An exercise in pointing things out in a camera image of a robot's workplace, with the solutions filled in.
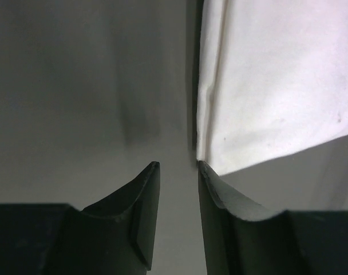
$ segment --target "white sheet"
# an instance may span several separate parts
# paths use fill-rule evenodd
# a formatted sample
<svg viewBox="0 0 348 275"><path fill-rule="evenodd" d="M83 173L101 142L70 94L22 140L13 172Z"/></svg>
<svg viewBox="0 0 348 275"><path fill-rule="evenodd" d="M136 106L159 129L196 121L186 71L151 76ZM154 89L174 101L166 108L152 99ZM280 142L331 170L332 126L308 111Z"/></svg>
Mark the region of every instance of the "white sheet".
<svg viewBox="0 0 348 275"><path fill-rule="evenodd" d="M205 0L197 130L220 175L348 135L348 0Z"/></svg>

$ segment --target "gray background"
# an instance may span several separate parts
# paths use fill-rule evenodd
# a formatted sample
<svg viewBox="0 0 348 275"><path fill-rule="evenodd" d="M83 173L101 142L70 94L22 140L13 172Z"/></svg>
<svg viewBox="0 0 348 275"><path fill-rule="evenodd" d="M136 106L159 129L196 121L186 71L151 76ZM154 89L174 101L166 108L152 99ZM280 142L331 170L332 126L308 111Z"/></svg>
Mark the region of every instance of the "gray background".
<svg viewBox="0 0 348 275"><path fill-rule="evenodd" d="M196 5L0 0L0 202L82 209L160 161L150 274L206 274L191 149ZM348 137L224 179L272 209L348 208Z"/></svg>

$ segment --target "dark metal jaw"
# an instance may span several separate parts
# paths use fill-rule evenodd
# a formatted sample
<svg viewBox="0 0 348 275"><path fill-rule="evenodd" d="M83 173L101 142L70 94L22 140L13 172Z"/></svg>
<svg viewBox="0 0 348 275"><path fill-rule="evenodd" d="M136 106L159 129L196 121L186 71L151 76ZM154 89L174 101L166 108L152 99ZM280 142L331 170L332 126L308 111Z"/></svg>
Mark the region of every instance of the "dark metal jaw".
<svg viewBox="0 0 348 275"><path fill-rule="evenodd" d="M146 274L160 192L152 162L116 192L77 211L0 205L0 274Z"/></svg>
<svg viewBox="0 0 348 275"><path fill-rule="evenodd" d="M348 211L269 211L199 162L207 272L348 274Z"/></svg>

